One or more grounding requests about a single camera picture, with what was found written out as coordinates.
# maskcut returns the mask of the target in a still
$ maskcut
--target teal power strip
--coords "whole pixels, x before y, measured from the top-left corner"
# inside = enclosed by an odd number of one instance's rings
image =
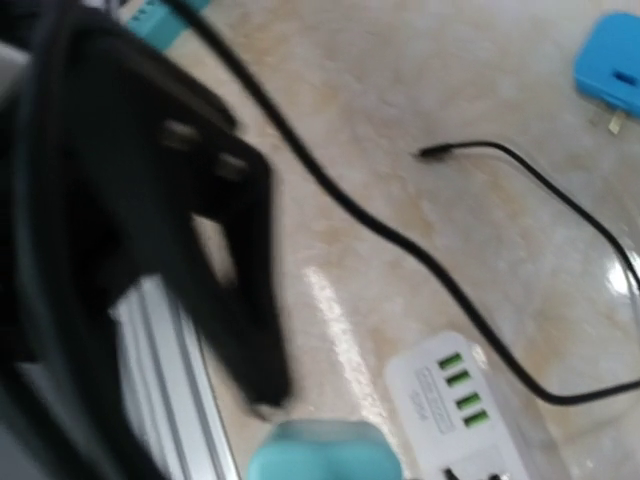
[[[192,7],[202,10],[209,0],[186,0]],[[149,45],[164,51],[187,28],[161,0],[145,0],[127,22],[129,29]]]

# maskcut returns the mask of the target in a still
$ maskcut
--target beige marble surface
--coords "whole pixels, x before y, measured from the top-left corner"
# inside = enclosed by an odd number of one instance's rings
[[[574,55],[611,9],[640,13],[636,0],[214,0],[206,15],[344,188],[444,262],[545,386],[571,393],[640,376],[634,315],[611,250],[500,156],[474,151],[420,165],[409,152],[509,141],[629,248],[640,245],[640,128],[627,124],[614,138],[605,124],[594,127],[593,106],[572,86]],[[420,477],[383,369],[446,328],[486,345],[428,272],[313,184],[193,34],[170,55],[222,94],[277,170],[279,292],[297,384],[288,415],[373,421],[407,475]],[[542,478],[640,478],[638,395],[549,407],[488,353]],[[217,378],[245,472],[269,426]]]

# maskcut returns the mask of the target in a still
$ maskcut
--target usb port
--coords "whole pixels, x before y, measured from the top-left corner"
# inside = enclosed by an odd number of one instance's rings
[[[457,367],[462,363],[462,355],[459,353],[455,353],[453,355],[449,355],[447,358],[443,358],[438,362],[440,365],[440,370],[449,370],[450,368]]]
[[[458,410],[467,410],[468,408],[475,407],[480,403],[480,395],[472,393],[464,398],[461,398],[456,402]]]
[[[489,421],[489,414],[486,410],[480,410],[478,413],[474,413],[473,415],[466,417],[463,421],[467,428],[477,427],[478,425],[482,425]]]
[[[466,382],[471,379],[471,375],[466,370],[461,371],[460,373],[456,373],[455,375],[447,378],[447,385],[450,387],[455,387],[456,385],[460,385],[461,383]]]

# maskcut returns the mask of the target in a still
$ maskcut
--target turquoise plastic object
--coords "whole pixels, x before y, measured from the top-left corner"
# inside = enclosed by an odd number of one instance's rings
[[[402,480],[402,467],[369,423],[297,420],[275,427],[248,480]]]
[[[209,0],[186,0],[192,7],[202,10]],[[127,22],[129,29],[148,44],[164,51],[187,28],[161,0],[146,0]]]
[[[602,17],[576,59],[574,76],[580,92],[640,117],[640,17]]]

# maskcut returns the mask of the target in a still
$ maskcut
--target power outlet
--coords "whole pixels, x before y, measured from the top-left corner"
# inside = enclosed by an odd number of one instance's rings
[[[479,347],[450,331],[387,365],[387,385],[425,478],[539,478],[498,409],[488,373]]]

